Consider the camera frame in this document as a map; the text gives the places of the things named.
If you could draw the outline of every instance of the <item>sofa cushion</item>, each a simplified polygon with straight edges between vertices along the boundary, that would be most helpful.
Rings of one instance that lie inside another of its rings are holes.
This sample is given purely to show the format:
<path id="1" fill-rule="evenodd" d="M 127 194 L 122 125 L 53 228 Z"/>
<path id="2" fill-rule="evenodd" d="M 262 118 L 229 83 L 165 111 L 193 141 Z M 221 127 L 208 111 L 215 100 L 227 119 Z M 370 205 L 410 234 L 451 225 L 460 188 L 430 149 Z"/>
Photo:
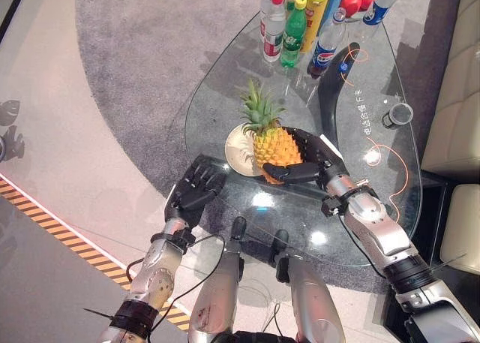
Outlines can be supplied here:
<path id="1" fill-rule="evenodd" d="M 480 275 L 480 185 L 458 185 L 451 196 L 440 259 Z"/>
<path id="2" fill-rule="evenodd" d="M 463 182 L 480 181 L 480 0 L 460 0 L 421 167 Z"/>

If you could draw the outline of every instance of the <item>pineapple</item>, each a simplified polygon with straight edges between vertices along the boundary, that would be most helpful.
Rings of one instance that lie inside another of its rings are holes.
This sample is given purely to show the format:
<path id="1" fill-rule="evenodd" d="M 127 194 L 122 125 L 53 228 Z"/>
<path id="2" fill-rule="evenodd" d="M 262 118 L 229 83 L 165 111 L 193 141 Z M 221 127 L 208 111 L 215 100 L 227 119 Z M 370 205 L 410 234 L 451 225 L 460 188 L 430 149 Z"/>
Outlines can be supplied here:
<path id="1" fill-rule="evenodd" d="M 242 95 L 244 110 L 248 123 L 244 124 L 243 132 L 253 134 L 253 154 L 258 168 L 261 169 L 267 182 L 282 184 L 263 170 L 265 163 L 285 167 L 302 162 L 299 148 L 294 139 L 280 125 L 279 113 L 284 108 L 275 108 L 269 94 L 264 94 L 262 88 L 252 80 L 248 81 L 248 93 Z"/>

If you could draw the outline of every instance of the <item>pineapple leaves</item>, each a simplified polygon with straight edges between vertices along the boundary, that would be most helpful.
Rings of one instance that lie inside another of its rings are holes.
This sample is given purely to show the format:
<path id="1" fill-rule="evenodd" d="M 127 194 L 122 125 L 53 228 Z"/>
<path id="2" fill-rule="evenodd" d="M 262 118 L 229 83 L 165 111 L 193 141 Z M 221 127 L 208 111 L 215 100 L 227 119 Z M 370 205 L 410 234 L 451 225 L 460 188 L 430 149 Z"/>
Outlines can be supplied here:
<path id="1" fill-rule="evenodd" d="M 242 127 L 244 134 L 248 131 L 264 134 L 268 129 L 280 126 L 279 114 L 285 108 L 276 107 L 272 99 L 272 92 L 266 92 L 258 82 L 250 78 L 248 92 L 242 93 L 240 98 L 244 102 L 244 109 L 241 112 L 243 117 L 248 120 Z"/>

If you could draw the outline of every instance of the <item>yellow black striped tape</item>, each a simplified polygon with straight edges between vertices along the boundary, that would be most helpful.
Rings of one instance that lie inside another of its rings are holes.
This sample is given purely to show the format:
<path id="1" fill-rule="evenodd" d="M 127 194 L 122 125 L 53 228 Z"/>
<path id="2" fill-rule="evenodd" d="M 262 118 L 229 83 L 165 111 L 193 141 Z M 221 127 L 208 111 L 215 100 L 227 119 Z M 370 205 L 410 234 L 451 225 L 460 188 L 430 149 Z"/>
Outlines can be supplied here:
<path id="1" fill-rule="evenodd" d="M 0 178 L 0 195 L 16 206 L 21 212 L 25 213 L 31 220 L 35 221 L 48 233 L 52 234 L 70 250 L 90 263 L 90 265 L 100 270 L 115 283 L 120 284 L 125 290 L 130 290 L 130 282 L 128 281 L 124 269 L 122 269 L 117 263 L 112 262 L 108 257 L 105 257 L 105 255 L 89 245 L 82 238 L 78 237 L 69 227 L 66 227 L 55 220 L 36 203 L 31 202 L 20 191 L 16 190 L 15 187 L 2 178 Z M 160 310 L 160 313 L 164 314 L 169 306 L 170 303 L 166 302 Z M 188 331 L 190 317 L 181 309 L 176 307 L 170 309 L 166 318 L 179 329 L 185 332 Z"/>

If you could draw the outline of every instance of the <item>white floor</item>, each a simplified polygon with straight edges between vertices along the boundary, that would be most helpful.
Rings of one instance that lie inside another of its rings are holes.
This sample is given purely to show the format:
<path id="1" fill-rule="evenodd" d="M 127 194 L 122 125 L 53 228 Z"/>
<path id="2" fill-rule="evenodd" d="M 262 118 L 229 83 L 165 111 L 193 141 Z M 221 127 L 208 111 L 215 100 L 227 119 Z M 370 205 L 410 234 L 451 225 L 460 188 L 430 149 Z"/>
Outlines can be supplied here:
<path id="1" fill-rule="evenodd" d="M 142 257 L 162 228 L 165 198 L 117 144 L 92 98 L 77 46 L 75 0 L 22 0 L 0 44 L 0 103 L 10 99 L 21 104 L 14 124 L 25 155 L 2 162 L 0 173 L 121 262 Z M 200 281 L 199 259 L 205 273 L 206 257 L 213 266 L 219 248 L 205 243 L 185 256 L 175 295 Z M 261 329 L 281 302 L 280 327 L 295 336 L 289 288 L 269 266 L 246 260 L 234 328 Z M 331 294 L 347 342 L 396 341 L 374 323 L 381 297 L 339 287 Z M 181 304 L 191 310 L 195 296 Z"/>

